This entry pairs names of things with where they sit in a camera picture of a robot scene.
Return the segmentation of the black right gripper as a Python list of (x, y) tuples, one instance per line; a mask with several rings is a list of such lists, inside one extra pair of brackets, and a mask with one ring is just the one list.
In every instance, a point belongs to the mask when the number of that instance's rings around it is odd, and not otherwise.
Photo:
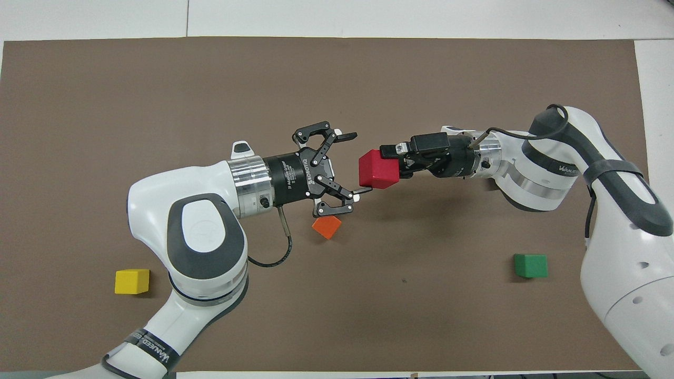
[[(472, 138), (449, 138), (446, 133), (412, 136), (409, 141), (381, 145), (381, 158), (399, 158), (400, 179), (410, 179), (417, 171), (438, 177), (463, 177), (473, 173), (477, 153), (469, 148)], [(440, 160), (431, 154), (440, 153)]]

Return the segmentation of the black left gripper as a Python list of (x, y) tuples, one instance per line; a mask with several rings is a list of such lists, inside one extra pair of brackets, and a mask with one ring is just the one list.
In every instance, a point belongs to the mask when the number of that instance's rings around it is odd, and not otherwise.
[[(340, 130), (332, 129), (329, 122), (319, 122), (297, 129), (293, 140), (299, 148), (304, 148), (310, 137), (315, 135), (323, 136), (317, 152), (313, 149), (301, 149), (296, 153), (263, 158), (274, 190), (273, 205), (282, 206), (311, 198), (315, 199), (315, 218), (351, 213), (361, 195), (372, 191), (373, 187), (361, 187), (353, 191), (342, 187), (333, 181), (332, 163), (325, 156), (332, 144), (356, 139), (357, 133), (344, 134)], [(318, 161), (318, 165), (312, 166), (313, 161)], [(340, 206), (330, 206), (323, 201), (322, 196), (325, 193), (339, 199)]]

